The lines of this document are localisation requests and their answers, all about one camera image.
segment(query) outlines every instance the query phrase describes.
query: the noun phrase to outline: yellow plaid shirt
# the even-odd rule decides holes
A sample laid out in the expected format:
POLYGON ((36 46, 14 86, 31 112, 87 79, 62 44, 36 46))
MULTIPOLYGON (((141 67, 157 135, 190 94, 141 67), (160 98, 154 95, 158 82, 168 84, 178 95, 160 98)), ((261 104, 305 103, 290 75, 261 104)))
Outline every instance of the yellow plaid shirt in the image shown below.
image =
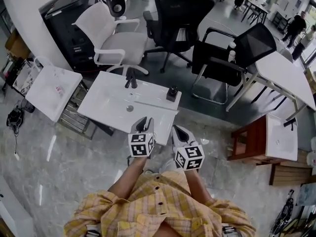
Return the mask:
POLYGON ((228 200, 201 204, 190 195, 186 176, 178 172, 141 175, 128 200, 108 191, 89 194, 64 227, 67 237, 82 237, 86 225, 101 223, 102 237, 152 237, 162 222, 183 237, 221 237, 222 223, 243 237, 255 236, 244 211, 228 200))

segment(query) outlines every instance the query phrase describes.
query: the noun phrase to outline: sink drain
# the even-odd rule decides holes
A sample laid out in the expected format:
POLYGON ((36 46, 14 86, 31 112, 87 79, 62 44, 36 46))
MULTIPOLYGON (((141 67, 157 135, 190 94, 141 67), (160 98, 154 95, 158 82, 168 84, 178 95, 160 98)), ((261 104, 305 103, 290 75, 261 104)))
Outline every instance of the sink drain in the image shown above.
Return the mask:
POLYGON ((134 107, 132 105, 129 105, 129 106, 126 107, 126 110, 128 112, 132 112, 134 110, 134 107))

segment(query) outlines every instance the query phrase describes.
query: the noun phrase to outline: gray tile floor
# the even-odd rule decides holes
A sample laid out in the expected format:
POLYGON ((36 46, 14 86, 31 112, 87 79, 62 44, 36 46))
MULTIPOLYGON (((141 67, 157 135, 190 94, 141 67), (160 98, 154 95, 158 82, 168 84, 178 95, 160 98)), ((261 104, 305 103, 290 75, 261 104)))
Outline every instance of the gray tile floor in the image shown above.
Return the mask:
MULTIPOLYGON (((245 31, 249 25, 240 23, 241 14, 232 10, 232 1, 217 3, 208 17, 200 25, 203 35, 208 26, 225 29, 211 20, 228 25, 237 34, 245 31)), ((140 17, 143 10, 155 11, 153 0, 129 0, 127 18, 140 17)), ((145 22, 141 20, 139 31, 145 31, 145 22)), ((214 37, 216 43, 224 39, 214 37)), ((161 75, 163 54, 149 55, 142 66, 151 71, 148 78, 139 78, 171 86, 176 84, 183 92, 180 113, 175 124, 191 130, 203 144, 206 159, 200 170, 209 192, 216 198, 230 199, 244 209, 253 224, 258 228, 258 236, 266 236, 283 207, 289 189, 298 187, 276 188, 268 185, 271 166, 255 167, 238 162, 226 161, 231 146, 230 132, 239 125, 251 122, 270 108, 271 97, 268 92, 257 104, 249 101, 259 91, 256 85, 229 113, 222 107, 205 103, 190 97, 190 86, 194 76, 185 68, 185 63, 172 56, 166 73, 161 75)), ((219 85, 215 81, 206 81, 205 85, 213 89, 219 85)), ((230 89, 230 97, 236 89, 230 89)), ((5 102, 0 104, 0 174, 34 219, 37 236, 60 237, 62 227, 70 219, 79 202, 90 192, 107 189, 126 169, 126 157, 129 155, 127 135, 116 131, 109 137, 97 130, 93 139, 85 139, 68 129, 54 125, 50 120, 35 111, 26 113, 21 126, 17 146, 20 160, 13 155, 15 140, 11 130, 5 126, 7 114, 19 99, 14 91, 9 90, 5 102), (52 138, 56 136, 48 159, 48 149, 52 138), (39 187, 43 185, 40 203, 39 187)), ((279 115, 287 115, 291 103, 285 103, 278 110, 279 115)), ((300 126, 304 127, 303 137, 311 136, 314 121, 302 114, 300 126)), ((159 167, 171 158, 171 143, 161 149, 155 148, 147 168, 158 171, 159 167)))

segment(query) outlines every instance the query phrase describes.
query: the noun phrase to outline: white box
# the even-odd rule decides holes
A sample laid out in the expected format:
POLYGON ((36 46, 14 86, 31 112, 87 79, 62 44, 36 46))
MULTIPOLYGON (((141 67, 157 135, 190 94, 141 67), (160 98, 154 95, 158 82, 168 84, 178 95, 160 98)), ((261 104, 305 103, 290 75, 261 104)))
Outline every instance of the white box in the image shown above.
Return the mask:
POLYGON ((148 157, 155 146, 152 133, 136 133, 128 135, 128 145, 132 157, 148 157))
POLYGON ((177 149, 175 161, 183 170, 192 170, 202 167, 205 155, 201 145, 187 146, 177 149))

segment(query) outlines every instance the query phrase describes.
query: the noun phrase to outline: black faucet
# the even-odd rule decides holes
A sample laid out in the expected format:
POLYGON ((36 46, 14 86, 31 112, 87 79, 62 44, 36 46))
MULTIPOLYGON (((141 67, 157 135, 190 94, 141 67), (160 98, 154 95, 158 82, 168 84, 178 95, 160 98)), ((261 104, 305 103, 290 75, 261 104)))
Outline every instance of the black faucet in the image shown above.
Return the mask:
POLYGON ((127 83, 125 84, 125 88, 128 89, 130 83, 132 83, 132 88, 136 89, 137 88, 137 82, 136 82, 136 77, 135 77, 135 71, 131 68, 127 70, 127 76, 126 76, 127 83))
POLYGON ((292 129, 291 131, 293 131, 293 123, 296 122, 296 118, 292 118, 291 120, 289 120, 288 122, 285 122, 283 125, 284 127, 287 127, 288 125, 292 125, 292 129))

